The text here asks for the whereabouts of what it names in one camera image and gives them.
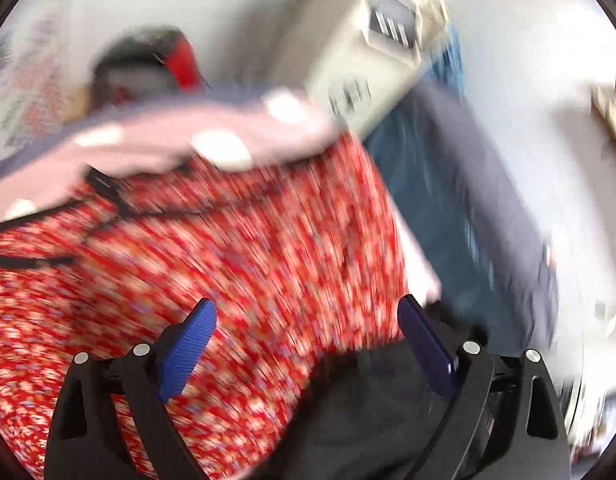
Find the teal blue bed sheet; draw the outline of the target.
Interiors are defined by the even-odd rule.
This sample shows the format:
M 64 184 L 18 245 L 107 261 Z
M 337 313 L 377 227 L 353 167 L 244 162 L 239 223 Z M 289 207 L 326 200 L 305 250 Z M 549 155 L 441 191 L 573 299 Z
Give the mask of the teal blue bed sheet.
M 435 313 L 456 330 L 474 328 L 475 338 L 489 352 L 519 356 L 526 342 L 524 324 L 494 276 L 494 266 L 433 145 L 433 112 L 423 99 L 434 90 L 448 90 L 457 99 L 464 96 L 455 30 L 448 46 L 363 145 L 440 284 Z

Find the black jacket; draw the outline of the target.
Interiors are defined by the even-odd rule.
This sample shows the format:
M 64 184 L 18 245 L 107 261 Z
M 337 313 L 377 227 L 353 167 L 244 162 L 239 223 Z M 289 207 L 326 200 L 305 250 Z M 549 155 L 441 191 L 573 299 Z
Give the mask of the black jacket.
M 425 454 L 450 400 L 408 339 L 329 353 L 253 479 L 403 479 Z

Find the pink bed sheet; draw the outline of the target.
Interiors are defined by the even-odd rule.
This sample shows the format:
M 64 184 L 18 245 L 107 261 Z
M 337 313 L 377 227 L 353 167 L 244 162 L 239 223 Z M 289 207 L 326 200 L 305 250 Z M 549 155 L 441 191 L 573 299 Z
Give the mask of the pink bed sheet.
M 0 181 L 0 321 L 397 333 L 440 284 L 357 136 L 287 90 L 96 118 Z

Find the beige medical machine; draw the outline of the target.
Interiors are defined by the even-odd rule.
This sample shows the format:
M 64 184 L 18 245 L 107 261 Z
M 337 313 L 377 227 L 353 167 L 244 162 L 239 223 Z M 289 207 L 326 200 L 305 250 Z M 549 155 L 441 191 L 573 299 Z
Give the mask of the beige medical machine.
M 442 0 L 296 0 L 269 78 L 365 138 L 449 41 Z

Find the wall poster with QR code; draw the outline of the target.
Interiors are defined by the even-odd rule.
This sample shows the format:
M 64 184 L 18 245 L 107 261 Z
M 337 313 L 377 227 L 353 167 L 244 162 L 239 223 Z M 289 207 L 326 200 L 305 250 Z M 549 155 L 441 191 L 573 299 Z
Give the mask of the wall poster with QR code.
M 70 3 L 19 0 L 0 30 L 0 160 L 65 118 Z

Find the dark grey duvet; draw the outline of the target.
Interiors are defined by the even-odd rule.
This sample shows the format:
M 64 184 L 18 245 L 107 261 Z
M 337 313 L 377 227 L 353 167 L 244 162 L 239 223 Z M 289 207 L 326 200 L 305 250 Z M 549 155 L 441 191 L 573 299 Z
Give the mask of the dark grey duvet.
M 460 96 L 423 82 L 413 101 L 428 122 L 442 173 L 463 206 L 494 277 L 512 300 L 522 347 L 547 351 L 558 322 L 558 279 L 549 245 L 517 193 L 496 144 Z

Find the red floral patterned garment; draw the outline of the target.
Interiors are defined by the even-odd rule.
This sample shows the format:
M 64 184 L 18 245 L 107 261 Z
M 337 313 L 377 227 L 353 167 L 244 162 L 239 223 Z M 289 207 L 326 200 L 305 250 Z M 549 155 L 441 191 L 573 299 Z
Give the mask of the red floral patterned garment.
M 153 341 L 201 299 L 217 327 L 168 411 L 205 473 L 276 447 L 317 360 L 400 336 L 393 204 L 362 144 L 242 172 L 197 155 L 162 174 L 88 170 L 64 203 L 0 222 L 0 433 L 34 478 L 85 351 Z

